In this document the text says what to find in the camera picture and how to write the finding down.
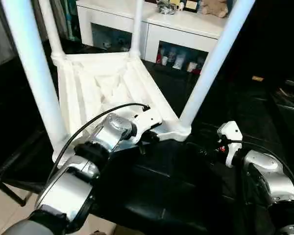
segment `white cabinet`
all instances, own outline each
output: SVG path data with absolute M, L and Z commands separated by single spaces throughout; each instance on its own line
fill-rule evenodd
M 127 17 L 110 14 L 98 10 L 89 9 L 86 7 L 77 7 L 79 26 L 82 36 L 82 43 L 94 46 L 94 37 L 92 24 L 99 24 L 105 27 L 118 29 L 121 31 L 132 33 L 134 20 Z M 141 30 L 141 58 L 145 58 L 146 40 L 147 40 L 148 24 L 142 22 Z
M 135 0 L 78 0 L 76 2 L 82 43 L 94 45 L 92 24 L 132 32 Z M 179 11 L 162 15 L 153 3 L 145 2 L 141 31 L 141 58 L 156 62 L 159 43 L 210 52 L 223 31 L 226 19 Z
M 217 39 L 150 24 L 145 60 L 156 62 L 161 41 L 205 52 L 210 52 L 217 43 Z

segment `stuffed animal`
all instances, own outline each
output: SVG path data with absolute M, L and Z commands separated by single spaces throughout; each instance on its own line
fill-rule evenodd
M 200 6 L 202 7 L 201 12 L 206 14 L 212 14 L 219 18 L 224 18 L 229 12 L 226 4 L 227 0 L 202 0 Z

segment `tile floor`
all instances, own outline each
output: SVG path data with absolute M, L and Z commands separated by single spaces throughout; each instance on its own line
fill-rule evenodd
M 22 198 L 25 198 L 27 195 L 27 191 L 12 186 L 9 187 Z M 12 224 L 28 217 L 33 211 L 36 198 L 36 194 L 31 195 L 27 205 L 25 207 L 20 207 L 17 203 L 0 191 L 0 234 L 2 234 Z M 74 235 L 90 235 L 97 230 L 105 232 L 107 235 L 115 235 L 115 227 L 116 224 L 110 221 L 98 218 L 94 215 L 89 215 L 83 228 L 74 233 Z M 122 235 L 140 235 L 137 232 L 133 232 L 123 227 L 120 227 L 117 230 L 120 231 L 120 234 Z

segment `white plastic chair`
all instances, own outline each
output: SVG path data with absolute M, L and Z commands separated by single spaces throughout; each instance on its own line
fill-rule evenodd
M 60 107 L 40 42 L 30 0 L 2 0 L 16 47 L 53 148 L 85 122 L 113 106 L 139 102 L 158 110 L 163 123 L 155 131 L 161 141 L 184 141 L 254 0 L 237 0 L 214 50 L 209 53 L 180 118 L 176 116 L 140 60 L 139 41 L 144 0 L 137 0 L 131 49 L 123 53 L 66 55 L 61 47 L 49 0 L 39 0 L 58 68 Z M 125 118 L 141 112 L 119 111 Z

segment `white drawer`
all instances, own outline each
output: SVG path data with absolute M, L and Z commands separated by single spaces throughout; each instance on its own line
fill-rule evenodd
M 156 62 L 160 41 L 206 52 L 217 44 L 217 39 L 149 24 L 145 60 Z
M 80 31 L 82 36 L 82 43 L 93 46 L 93 34 L 91 23 L 99 24 L 102 26 L 119 29 L 125 32 L 132 33 L 134 20 L 131 18 L 118 16 L 98 10 L 89 9 L 86 7 L 78 6 L 78 18 Z M 145 57 L 146 41 L 147 41 L 148 24 L 142 22 L 141 29 L 141 44 L 140 51 L 141 57 Z

